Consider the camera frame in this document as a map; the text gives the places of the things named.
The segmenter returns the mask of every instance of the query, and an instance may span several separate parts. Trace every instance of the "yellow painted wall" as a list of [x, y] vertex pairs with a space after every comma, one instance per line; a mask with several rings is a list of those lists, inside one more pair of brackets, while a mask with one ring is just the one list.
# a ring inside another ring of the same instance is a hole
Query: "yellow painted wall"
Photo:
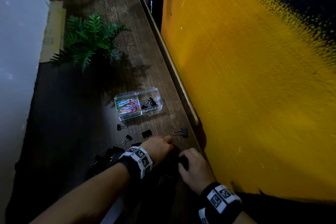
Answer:
[[278, 0], [164, 0], [161, 33], [219, 182], [336, 200], [335, 68], [297, 14]]

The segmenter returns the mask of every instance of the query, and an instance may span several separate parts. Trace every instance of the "wooden table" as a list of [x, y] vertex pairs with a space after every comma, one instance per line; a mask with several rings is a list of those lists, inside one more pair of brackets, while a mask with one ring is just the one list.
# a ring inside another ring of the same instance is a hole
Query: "wooden table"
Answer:
[[[109, 77], [110, 94], [104, 98], [92, 70], [82, 74], [80, 68], [71, 64], [57, 69], [49, 63], [40, 64], [13, 197], [7, 211], [13, 223], [28, 222], [84, 182], [96, 154], [104, 155], [112, 146], [127, 150], [131, 143], [122, 144], [126, 134], [136, 143], [145, 141], [141, 132], [148, 129], [153, 135], [172, 135], [173, 131], [186, 127], [189, 137], [176, 136], [173, 144], [180, 150], [191, 147], [199, 150], [140, 0], [63, 1], [67, 16], [87, 17], [99, 12], [105, 21], [120, 21], [132, 30], [122, 32], [116, 39], [124, 52], [125, 64]], [[116, 94], [153, 86], [160, 91], [162, 110], [127, 120], [124, 124], [128, 128], [117, 131], [116, 125], [122, 122], [109, 100]], [[181, 178], [174, 191], [171, 212], [156, 223], [197, 223], [196, 195]], [[137, 216], [144, 214], [140, 213], [142, 209], [137, 206], [125, 213], [119, 222], [137, 222]], [[26, 215], [18, 216], [15, 212]], [[146, 212], [151, 214], [150, 206]]]

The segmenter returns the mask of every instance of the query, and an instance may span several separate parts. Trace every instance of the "clear plastic container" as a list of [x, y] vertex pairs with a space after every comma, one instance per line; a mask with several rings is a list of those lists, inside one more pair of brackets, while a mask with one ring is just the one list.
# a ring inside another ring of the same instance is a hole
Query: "clear plastic container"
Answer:
[[162, 109], [162, 99], [157, 88], [132, 91], [114, 97], [114, 103], [120, 120], [127, 120]]

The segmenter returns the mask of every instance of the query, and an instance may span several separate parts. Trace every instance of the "wooden trim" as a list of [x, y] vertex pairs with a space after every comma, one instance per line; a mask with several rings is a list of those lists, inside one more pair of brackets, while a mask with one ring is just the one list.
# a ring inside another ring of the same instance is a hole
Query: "wooden trim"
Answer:
[[166, 47], [166, 44], [164, 43], [161, 33], [154, 21], [154, 18], [149, 10], [149, 7], [146, 3], [146, 0], [140, 0], [142, 7], [145, 11], [145, 14], [147, 16], [148, 22], [150, 24], [150, 27], [152, 28], [154, 37], [157, 41], [157, 44], [159, 45], [160, 51], [162, 53], [162, 56], [166, 62], [166, 65], [168, 67], [169, 73], [171, 78], [173, 79], [174, 85], [176, 87], [177, 93], [181, 99], [183, 108], [188, 116], [189, 122], [192, 126], [198, 126], [199, 119], [197, 117], [196, 111], [193, 107], [193, 104], [191, 103], [191, 100], [187, 94], [187, 91], [183, 85], [183, 82], [180, 78], [180, 75], [175, 67], [174, 61], [170, 56], [170, 53]]

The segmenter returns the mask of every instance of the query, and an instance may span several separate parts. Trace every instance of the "green plant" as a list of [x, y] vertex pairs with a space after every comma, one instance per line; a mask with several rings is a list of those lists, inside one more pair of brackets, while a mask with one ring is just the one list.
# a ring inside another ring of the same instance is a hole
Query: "green plant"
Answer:
[[89, 16], [89, 20], [70, 16], [64, 34], [64, 50], [55, 54], [51, 62], [55, 66], [73, 62], [80, 64], [83, 71], [95, 59], [109, 58], [111, 62], [115, 62], [119, 50], [114, 39], [126, 30], [128, 29], [123, 24], [104, 23], [97, 12]]

